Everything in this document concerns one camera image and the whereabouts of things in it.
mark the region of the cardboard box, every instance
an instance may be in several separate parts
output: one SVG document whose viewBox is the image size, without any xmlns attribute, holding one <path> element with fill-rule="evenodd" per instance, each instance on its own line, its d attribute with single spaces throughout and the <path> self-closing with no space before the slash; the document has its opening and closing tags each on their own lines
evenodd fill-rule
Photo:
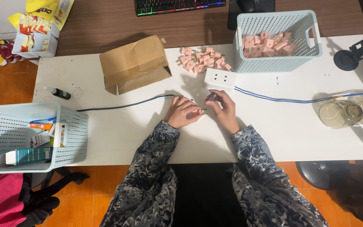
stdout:
<svg viewBox="0 0 363 227">
<path fill-rule="evenodd" d="M 99 55 L 105 89 L 114 94 L 171 77 L 162 42 L 150 36 Z"/>
</svg>

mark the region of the patterned jacket sleeve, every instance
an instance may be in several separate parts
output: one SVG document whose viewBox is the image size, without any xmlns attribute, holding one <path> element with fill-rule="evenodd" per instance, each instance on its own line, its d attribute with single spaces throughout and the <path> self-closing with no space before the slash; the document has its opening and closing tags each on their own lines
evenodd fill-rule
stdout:
<svg viewBox="0 0 363 227">
<path fill-rule="evenodd" d="M 118 185 L 108 211 L 100 224 L 106 226 L 129 225 L 152 204 L 154 195 L 166 178 L 165 168 L 179 139 L 180 132 L 165 121 L 159 122 L 154 131 L 140 145 L 128 169 L 127 175 Z"/>
<path fill-rule="evenodd" d="M 251 126 L 231 136 L 239 162 L 256 182 L 267 186 L 290 186 L 289 177 L 278 167 L 264 139 Z"/>
</svg>

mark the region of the wooden desk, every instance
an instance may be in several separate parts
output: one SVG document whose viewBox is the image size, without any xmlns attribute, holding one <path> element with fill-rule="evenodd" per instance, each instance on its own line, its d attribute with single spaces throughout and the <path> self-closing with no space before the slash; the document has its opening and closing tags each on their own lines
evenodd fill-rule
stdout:
<svg viewBox="0 0 363 227">
<path fill-rule="evenodd" d="M 137 17 L 134 0 L 76 0 L 58 38 L 56 56 L 96 54 L 151 35 L 165 48 L 232 43 L 226 7 Z M 358 0 L 276 0 L 275 9 L 315 11 L 320 35 L 363 34 Z"/>
</svg>

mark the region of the power strip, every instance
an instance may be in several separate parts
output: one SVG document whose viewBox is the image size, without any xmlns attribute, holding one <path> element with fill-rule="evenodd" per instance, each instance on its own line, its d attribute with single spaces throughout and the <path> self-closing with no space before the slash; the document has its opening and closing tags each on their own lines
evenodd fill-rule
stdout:
<svg viewBox="0 0 363 227">
<path fill-rule="evenodd" d="M 216 90 L 232 91 L 235 88 L 237 73 L 207 68 L 204 87 Z"/>
</svg>

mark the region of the orange tile floor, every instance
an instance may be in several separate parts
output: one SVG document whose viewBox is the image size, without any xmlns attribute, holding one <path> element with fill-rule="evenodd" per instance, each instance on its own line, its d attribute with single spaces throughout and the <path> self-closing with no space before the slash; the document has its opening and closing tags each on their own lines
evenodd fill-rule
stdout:
<svg viewBox="0 0 363 227">
<path fill-rule="evenodd" d="M 0 105 L 32 102 L 38 66 L 28 61 L 0 66 Z M 330 227 L 363 227 L 363 223 L 337 203 L 335 191 L 324 191 L 309 185 L 298 173 L 295 162 L 278 162 L 290 176 L 291 183 L 312 202 Z M 71 182 L 55 196 L 60 205 L 37 227 L 97 227 L 107 210 L 115 187 L 125 176 L 128 166 L 71 166 L 91 178 L 83 184 Z M 52 182 L 59 175 L 53 176 Z"/>
</svg>

